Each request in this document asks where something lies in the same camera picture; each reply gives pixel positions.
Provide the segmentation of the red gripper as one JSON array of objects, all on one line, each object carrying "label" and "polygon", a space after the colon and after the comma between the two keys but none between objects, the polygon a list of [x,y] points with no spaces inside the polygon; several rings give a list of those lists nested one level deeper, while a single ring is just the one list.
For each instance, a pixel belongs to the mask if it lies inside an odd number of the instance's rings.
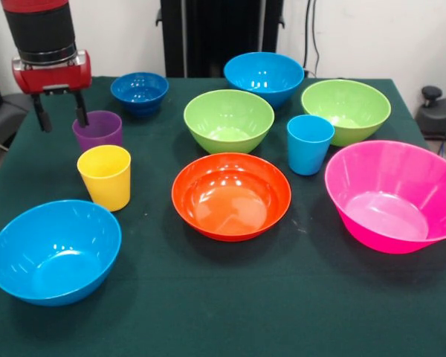
[{"label": "red gripper", "polygon": [[11,66],[18,87],[25,94],[31,94],[33,107],[43,132],[51,132],[52,125],[39,94],[61,89],[73,91],[77,103],[78,124],[88,126],[85,101],[79,91],[91,85],[91,60],[86,50],[78,50],[73,59],[51,66],[28,65],[19,57],[12,59]]}]

